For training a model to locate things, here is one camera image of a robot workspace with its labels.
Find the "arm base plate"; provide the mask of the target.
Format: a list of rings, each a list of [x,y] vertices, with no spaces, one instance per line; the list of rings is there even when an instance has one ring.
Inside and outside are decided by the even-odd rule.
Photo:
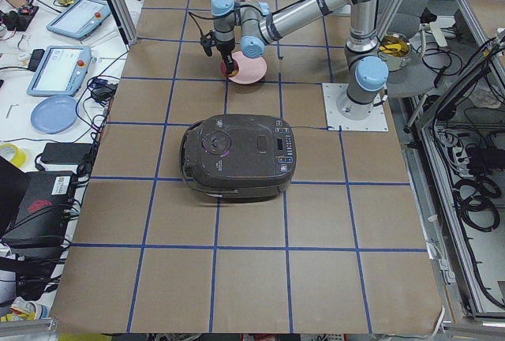
[[[347,96],[347,88],[345,83],[322,83],[327,128],[343,132],[387,132],[380,94],[371,103],[356,104]]]

